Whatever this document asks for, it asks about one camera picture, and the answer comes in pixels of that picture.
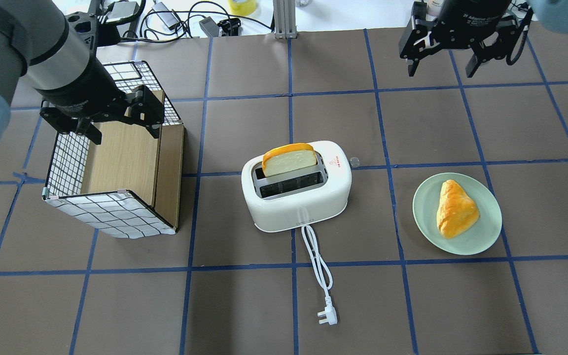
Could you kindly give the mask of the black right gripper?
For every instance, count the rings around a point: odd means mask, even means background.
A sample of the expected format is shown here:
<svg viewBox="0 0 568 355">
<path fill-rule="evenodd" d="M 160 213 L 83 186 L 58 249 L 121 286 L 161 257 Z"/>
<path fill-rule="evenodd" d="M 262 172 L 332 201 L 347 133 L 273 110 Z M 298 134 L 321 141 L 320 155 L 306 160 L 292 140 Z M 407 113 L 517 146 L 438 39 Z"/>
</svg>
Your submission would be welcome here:
<svg viewBox="0 0 568 355">
<path fill-rule="evenodd" d="M 491 59 L 514 65 L 523 54 L 532 17 L 517 16 L 509 0 L 418 0 L 399 40 L 399 56 L 415 76 L 422 59 L 440 49 L 469 49 L 467 78 Z"/>
</svg>

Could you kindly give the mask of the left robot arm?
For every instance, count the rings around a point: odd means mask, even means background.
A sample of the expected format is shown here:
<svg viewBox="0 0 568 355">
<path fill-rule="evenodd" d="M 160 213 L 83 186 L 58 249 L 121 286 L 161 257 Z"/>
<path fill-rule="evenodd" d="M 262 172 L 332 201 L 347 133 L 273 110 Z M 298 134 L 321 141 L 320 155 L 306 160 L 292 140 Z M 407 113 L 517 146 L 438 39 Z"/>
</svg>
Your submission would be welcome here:
<svg viewBox="0 0 568 355">
<path fill-rule="evenodd" d="M 97 59 L 98 47 L 122 41 L 122 20 L 101 10 L 99 0 L 72 14 L 51 0 L 0 0 L 0 139 L 21 79 L 41 95 L 40 115 L 59 134 L 101 144 L 95 123 L 118 121 L 160 137 L 162 101 L 143 85 L 121 91 Z"/>
</svg>

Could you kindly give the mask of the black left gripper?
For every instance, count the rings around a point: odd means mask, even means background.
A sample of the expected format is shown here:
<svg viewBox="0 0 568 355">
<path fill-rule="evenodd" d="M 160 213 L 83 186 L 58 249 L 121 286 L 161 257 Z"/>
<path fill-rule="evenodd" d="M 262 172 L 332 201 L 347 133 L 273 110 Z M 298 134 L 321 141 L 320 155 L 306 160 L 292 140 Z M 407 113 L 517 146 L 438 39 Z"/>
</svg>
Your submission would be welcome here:
<svg viewBox="0 0 568 355">
<path fill-rule="evenodd" d="M 160 138 L 165 122 L 162 90 L 138 85 L 128 95 L 122 92 L 99 59 L 90 59 L 72 83 L 52 90 L 38 90 L 43 96 L 40 116 L 62 135 L 74 133 L 94 144 L 102 144 L 102 133 L 91 120 L 119 121 L 146 128 Z"/>
</svg>

